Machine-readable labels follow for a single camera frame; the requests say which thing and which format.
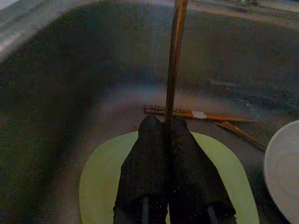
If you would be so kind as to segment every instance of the stainless steel sink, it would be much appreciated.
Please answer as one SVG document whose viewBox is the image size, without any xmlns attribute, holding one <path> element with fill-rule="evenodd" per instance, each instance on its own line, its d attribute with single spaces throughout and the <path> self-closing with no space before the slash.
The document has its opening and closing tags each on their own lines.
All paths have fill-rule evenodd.
<svg viewBox="0 0 299 224">
<path fill-rule="evenodd" d="M 137 130 L 144 104 L 165 104 L 172 13 L 171 1 L 41 1 L 0 24 L 0 222 L 80 223 L 89 155 Z M 175 107 L 256 118 L 238 126 L 267 144 L 299 119 L 298 20 L 191 1 Z M 187 123 L 239 157 L 261 223 L 288 223 L 266 190 L 261 149 L 213 122 Z"/>
</svg>

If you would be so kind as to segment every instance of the white plate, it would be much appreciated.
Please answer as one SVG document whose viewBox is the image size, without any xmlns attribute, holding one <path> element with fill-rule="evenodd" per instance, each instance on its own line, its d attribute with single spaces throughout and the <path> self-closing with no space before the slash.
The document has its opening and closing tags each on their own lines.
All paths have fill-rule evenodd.
<svg viewBox="0 0 299 224">
<path fill-rule="evenodd" d="M 279 129 L 270 140 L 264 175 L 279 210 L 289 222 L 299 224 L 299 120 Z"/>
</svg>

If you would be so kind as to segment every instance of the chopstick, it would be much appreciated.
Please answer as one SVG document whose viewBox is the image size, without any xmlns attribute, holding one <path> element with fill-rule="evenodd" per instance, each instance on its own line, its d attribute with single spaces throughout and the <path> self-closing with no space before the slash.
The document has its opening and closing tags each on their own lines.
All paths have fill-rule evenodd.
<svg viewBox="0 0 299 224">
<path fill-rule="evenodd" d="M 153 106 L 153 105 L 145 105 L 144 111 L 149 114 L 165 115 L 165 108 Z M 173 109 L 172 115 L 183 117 L 183 118 L 206 119 L 206 120 L 257 122 L 257 120 L 254 119 L 239 118 L 239 117 L 232 117 L 228 115 L 206 113 L 202 111 L 182 110 L 182 109 Z"/>
<path fill-rule="evenodd" d="M 184 30 L 188 0 L 176 0 L 172 18 L 171 45 L 169 52 L 169 67 L 167 79 L 166 112 L 165 112 L 165 139 L 171 142 L 171 118 L 174 103 L 174 92 L 178 74 L 178 62 Z"/>
<path fill-rule="evenodd" d="M 263 147 L 263 148 L 267 148 L 264 144 L 262 144 L 261 142 L 259 142 L 257 139 L 253 138 L 251 135 L 247 134 L 246 132 L 242 131 L 240 128 L 232 125 L 231 123 L 229 123 L 228 121 L 216 121 L 215 124 L 224 127 L 240 136 L 243 136 L 249 140 L 251 140 L 252 142 L 254 142 L 255 144 Z"/>
</svg>

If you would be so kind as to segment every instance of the light green mat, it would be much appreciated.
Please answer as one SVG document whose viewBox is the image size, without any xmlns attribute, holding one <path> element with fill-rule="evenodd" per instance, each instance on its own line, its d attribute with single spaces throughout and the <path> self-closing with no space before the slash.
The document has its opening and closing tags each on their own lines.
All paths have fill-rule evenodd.
<svg viewBox="0 0 299 224">
<path fill-rule="evenodd" d="M 192 133 L 213 161 L 235 207 L 238 224 L 259 224 L 256 204 L 245 171 L 225 145 L 212 137 Z M 79 203 L 83 224 L 112 224 L 121 165 L 137 140 L 138 132 L 111 139 L 90 156 L 82 171 Z"/>
</svg>

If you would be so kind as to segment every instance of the wooden chopstick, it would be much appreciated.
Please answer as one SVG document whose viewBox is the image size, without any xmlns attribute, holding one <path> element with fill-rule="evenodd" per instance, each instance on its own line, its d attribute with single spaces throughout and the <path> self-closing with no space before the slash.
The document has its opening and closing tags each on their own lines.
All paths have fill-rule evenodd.
<svg viewBox="0 0 299 224">
<path fill-rule="evenodd" d="M 231 123 L 229 123 L 228 121 L 216 121 L 215 124 L 224 127 L 240 136 L 243 136 L 249 140 L 251 140 L 252 142 L 256 143 L 257 145 L 263 147 L 263 148 L 267 148 L 264 144 L 262 144 L 261 142 L 259 142 L 257 139 L 253 138 L 251 135 L 247 134 L 246 132 L 242 131 L 240 128 L 232 125 Z"/>
<path fill-rule="evenodd" d="M 158 107 L 158 106 L 145 105 L 144 111 L 149 114 L 165 115 L 165 108 Z M 172 115 L 183 117 L 183 118 L 195 118 L 195 119 L 207 119 L 207 120 L 257 122 L 257 120 L 254 119 L 239 118 L 239 117 L 232 117 L 228 115 L 212 114 L 212 113 L 206 113 L 201 111 L 181 110 L 181 109 L 173 109 Z"/>
<path fill-rule="evenodd" d="M 187 5 L 188 0 L 176 0 L 174 16 L 172 19 L 171 45 L 169 53 L 169 67 L 167 80 L 166 113 L 164 123 L 165 139 L 167 144 L 171 142 L 172 109 Z"/>
</svg>

